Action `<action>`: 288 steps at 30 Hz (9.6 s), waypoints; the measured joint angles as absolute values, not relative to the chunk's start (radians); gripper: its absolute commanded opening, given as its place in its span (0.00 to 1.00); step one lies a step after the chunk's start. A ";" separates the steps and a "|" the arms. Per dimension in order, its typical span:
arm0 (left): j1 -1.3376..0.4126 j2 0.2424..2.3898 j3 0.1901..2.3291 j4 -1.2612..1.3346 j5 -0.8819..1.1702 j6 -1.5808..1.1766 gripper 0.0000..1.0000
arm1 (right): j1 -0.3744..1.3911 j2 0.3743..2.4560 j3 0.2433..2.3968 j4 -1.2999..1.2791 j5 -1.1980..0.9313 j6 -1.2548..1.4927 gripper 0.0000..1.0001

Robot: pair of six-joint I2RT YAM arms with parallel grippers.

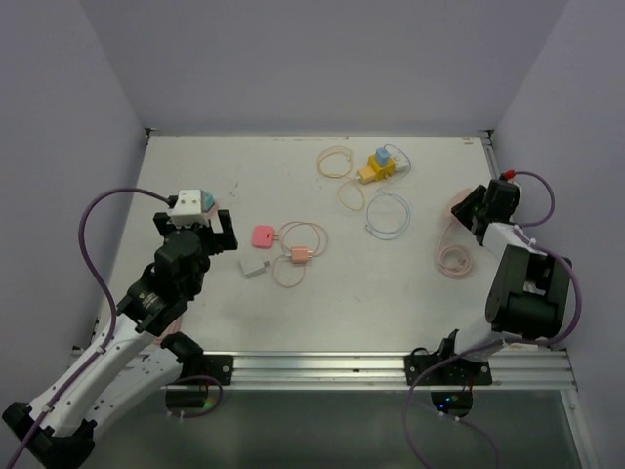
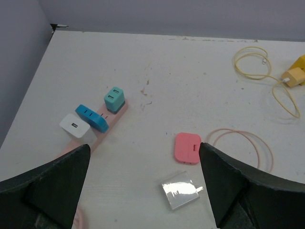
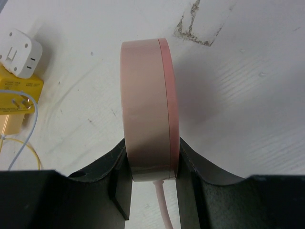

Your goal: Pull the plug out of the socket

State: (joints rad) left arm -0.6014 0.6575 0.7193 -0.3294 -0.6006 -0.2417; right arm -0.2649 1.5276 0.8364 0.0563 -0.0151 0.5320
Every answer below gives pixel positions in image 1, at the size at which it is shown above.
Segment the white large charger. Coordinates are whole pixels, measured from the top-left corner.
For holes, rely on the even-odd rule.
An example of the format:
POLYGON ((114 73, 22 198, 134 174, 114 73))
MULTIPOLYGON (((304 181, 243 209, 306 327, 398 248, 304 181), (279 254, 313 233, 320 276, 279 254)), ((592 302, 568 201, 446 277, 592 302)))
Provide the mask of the white large charger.
POLYGON ((270 262, 260 256, 247 255, 239 259, 239 267, 246 279, 251 279, 264 274, 270 262))

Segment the pink plug adapter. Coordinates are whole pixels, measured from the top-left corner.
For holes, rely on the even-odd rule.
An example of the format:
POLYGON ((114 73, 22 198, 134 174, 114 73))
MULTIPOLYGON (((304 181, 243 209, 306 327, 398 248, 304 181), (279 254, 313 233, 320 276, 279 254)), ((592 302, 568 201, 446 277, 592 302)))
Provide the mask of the pink plug adapter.
POLYGON ((251 237, 251 245, 259 249, 271 249, 279 241, 279 234, 275 227, 270 225, 257 225, 254 227, 251 237))

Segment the teal plug adapter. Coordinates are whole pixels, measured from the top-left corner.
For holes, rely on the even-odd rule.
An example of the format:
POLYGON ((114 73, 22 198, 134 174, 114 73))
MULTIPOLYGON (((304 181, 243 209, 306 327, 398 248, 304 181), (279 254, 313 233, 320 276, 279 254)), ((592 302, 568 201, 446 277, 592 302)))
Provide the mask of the teal plug adapter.
POLYGON ((202 210, 203 211, 209 211, 212 209, 212 207, 215 205, 215 199, 214 196, 206 191, 202 191, 202 210))

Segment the orange small charger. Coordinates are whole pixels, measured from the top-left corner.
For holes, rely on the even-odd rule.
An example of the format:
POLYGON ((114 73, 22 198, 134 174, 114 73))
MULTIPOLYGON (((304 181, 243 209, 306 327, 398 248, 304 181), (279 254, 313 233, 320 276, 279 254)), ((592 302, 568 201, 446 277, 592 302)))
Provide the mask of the orange small charger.
POLYGON ((314 257, 314 252, 306 246, 292 246, 287 257, 294 265, 306 265, 314 257))

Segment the pink rectangular power strip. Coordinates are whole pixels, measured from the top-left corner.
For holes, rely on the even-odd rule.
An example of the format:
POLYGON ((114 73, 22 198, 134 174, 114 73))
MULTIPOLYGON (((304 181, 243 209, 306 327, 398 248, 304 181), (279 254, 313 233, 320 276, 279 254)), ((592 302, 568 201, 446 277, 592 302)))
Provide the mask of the pink rectangular power strip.
POLYGON ((219 206, 217 203, 214 203, 205 213, 204 216, 207 219, 212 218, 213 216, 215 216, 218 212, 219 206))

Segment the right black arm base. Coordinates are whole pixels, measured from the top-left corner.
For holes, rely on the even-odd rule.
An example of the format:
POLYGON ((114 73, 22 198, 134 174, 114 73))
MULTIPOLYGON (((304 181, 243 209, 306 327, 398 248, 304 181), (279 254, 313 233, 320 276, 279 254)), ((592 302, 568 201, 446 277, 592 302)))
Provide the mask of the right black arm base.
POLYGON ((428 369, 434 368, 419 379, 418 386, 489 386, 493 383, 490 366, 487 362, 470 362, 465 359, 454 359, 444 362, 445 357, 439 353, 421 354, 411 353, 403 357, 405 381, 412 386, 419 376, 428 369))

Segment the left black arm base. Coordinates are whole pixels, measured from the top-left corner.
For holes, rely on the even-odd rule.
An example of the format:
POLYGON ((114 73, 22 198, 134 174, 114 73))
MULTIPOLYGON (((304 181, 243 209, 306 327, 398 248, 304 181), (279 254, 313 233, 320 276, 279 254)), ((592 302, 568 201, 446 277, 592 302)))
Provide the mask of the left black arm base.
POLYGON ((186 360, 175 384, 207 385, 200 376, 209 376, 220 382, 222 386, 231 384, 234 372, 234 356, 227 354, 200 354, 186 360))

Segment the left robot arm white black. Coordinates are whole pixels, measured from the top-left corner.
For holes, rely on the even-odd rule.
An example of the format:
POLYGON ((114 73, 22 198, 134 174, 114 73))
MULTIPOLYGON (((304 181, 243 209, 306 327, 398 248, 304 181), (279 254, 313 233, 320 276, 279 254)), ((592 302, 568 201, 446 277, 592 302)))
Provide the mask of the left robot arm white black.
POLYGON ((105 428, 158 388, 221 390, 206 374, 196 342, 182 332, 164 334, 200 293, 211 257, 238 247, 230 213, 217 215, 218 233, 210 223, 178 228, 166 213, 155 214, 163 244, 114 306, 108 330, 47 391, 4 411, 19 451, 28 450, 45 468, 78 468, 105 428))

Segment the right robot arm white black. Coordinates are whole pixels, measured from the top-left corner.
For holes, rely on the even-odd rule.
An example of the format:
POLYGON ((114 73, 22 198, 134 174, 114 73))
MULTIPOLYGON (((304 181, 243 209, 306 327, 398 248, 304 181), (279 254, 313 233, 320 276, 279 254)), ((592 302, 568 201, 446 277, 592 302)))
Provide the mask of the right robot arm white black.
POLYGON ((548 221, 555 210, 553 190, 544 178, 528 171, 510 170, 479 185, 455 201, 451 220, 469 231, 478 245, 498 261, 486 295, 484 317, 452 331, 446 339, 450 351, 435 360, 440 380, 457 383, 470 371, 470 362, 487 362, 509 344, 548 346, 562 341, 579 318, 565 321, 571 286, 577 287, 567 259, 538 245, 515 221, 521 201, 518 175, 538 180, 550 197, 548 213, 532 227, 548 221))

